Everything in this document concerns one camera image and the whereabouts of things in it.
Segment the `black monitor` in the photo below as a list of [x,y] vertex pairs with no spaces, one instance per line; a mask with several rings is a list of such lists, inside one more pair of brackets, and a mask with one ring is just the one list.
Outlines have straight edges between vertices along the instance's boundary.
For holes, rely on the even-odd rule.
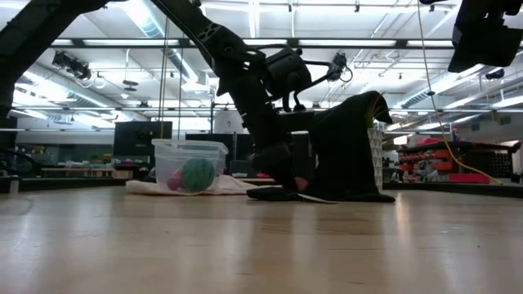
[[117,122],[113,151],[116,156],[149,156],[154,152],[153,139],[171,139],[172,122]]

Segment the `black table edge rail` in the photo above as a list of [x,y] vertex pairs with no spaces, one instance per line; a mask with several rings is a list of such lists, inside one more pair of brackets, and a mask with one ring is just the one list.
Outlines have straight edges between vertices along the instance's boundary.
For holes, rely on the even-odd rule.
[[112,178],[20,178],[0,177],[0,194],[54,189],[82,189],[125,186],[127,180]]

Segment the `clear plastic tupperware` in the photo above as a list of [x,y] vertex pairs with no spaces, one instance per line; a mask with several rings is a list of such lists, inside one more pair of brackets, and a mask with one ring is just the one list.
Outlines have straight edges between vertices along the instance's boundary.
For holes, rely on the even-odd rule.
[[168,178],[191,158],[206,158],[212,161],[215,178],[225,170],[227,147],[220,142],[208,140],[153,139],[155,156],[155,178],[158,184],[166,185]]

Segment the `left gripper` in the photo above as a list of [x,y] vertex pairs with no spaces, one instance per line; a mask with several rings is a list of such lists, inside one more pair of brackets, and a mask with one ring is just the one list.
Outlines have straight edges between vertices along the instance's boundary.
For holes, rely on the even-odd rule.
[[253,167],[267,174],[285,189],[297,190],[289,134],[272,108],[262,82],[252,74],[220,78],[217,94],[229,94],[252,137],[256,154]]

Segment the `black overhead frame bar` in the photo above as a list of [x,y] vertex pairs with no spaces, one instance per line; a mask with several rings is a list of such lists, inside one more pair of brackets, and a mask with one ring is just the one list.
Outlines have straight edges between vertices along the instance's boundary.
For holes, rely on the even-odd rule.
[[[277,48],[287,45],[292,48],[329,48],[329,49],[387,49],[421,50],[424,47],[435,50],[453,49],[453,43],[447,39],[374,39],[374,38],[339,38],[339,39],[313,39],[313,38],[245,38],[249,46]],[[193,41],[188,38],[168,39],[162,38],[58,38],[50,48],[73,49],[116,49],[136,48],[151,49],[167,45],[172,48],[196,48]]]

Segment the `green toy melon ball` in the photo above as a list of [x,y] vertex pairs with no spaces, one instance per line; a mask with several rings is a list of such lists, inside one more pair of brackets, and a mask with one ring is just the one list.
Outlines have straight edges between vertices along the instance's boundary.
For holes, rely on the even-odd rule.
[[215,168],[211,160],[191,158],[181,167],[181,186],[190,192],[204,191],[214,182],[215,174]]

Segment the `green grass plant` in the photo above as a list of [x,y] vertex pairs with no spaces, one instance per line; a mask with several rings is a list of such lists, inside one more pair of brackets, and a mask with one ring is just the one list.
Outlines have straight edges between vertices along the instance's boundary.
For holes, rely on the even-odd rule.
[[391,122],[386,100],[380,93],[371,99],[366,111],[365,119],[367,128],[373,128],[374,121],[378,121],[379,123]]

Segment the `white cloth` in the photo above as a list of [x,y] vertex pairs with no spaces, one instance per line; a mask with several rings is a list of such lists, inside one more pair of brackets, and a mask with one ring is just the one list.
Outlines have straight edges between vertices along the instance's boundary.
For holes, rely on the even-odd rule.
[[189,192],[183,189],[170,190],[164,184],[144,182],[140,180],[129,180],[125,184],[125,190],[130,194],[152,195],[152,196],[213,196],[213,195],[245,195],[250,189],[278,187],[274,183],[258,182],[257,185],[248,183],[245,179],[236,179],[232,176],[219,176],[213,184],[200,192]]

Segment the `red bin shelf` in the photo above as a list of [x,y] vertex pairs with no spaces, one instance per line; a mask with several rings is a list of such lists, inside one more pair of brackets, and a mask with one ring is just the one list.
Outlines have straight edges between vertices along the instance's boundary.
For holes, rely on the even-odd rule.
[[434,142],[398,152],[409,183],[499,184],[514,177],[512,155],[522,146],[469,141]]

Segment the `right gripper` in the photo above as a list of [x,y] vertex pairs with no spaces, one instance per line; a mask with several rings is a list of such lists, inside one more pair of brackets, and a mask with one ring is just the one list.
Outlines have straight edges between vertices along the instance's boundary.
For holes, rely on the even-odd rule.
[[523,29],[505,25],[486,28],[454,26],[454,54],[448,66],[451,73],[461,73],[476,65],[509,66],[523,40]]

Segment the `black ceiling-mounted device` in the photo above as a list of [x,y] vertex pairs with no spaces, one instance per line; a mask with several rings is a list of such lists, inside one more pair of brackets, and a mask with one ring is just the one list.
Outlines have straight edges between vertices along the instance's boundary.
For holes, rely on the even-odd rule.
[[72,74],[76,79],[87,81],[91,78],[92,72],[89,64],[68,55],[65,51],[57,51],[53,57],[52,65],[58,69],[64,69]]

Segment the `white geometric plant pot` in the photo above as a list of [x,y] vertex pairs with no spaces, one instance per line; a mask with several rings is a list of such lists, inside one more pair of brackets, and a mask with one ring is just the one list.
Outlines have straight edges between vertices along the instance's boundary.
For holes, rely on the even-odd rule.
[[382,191],[382,132],[376,128],[369,128],[368,138],[373,163],[374,182],[378,190]]

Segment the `black cloth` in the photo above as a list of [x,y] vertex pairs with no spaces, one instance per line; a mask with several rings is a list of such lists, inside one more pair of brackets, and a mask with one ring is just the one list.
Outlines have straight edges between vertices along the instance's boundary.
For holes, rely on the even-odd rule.
[[307,131],[318,164],[305,191],[267,187],[250,189],[247,196],[268,202],[304,198],[328,202],[395,202],[392,196],[382,194],[374,182],[365,115],[371,99],[378,93],[367,91],[351,96],[309,119]]

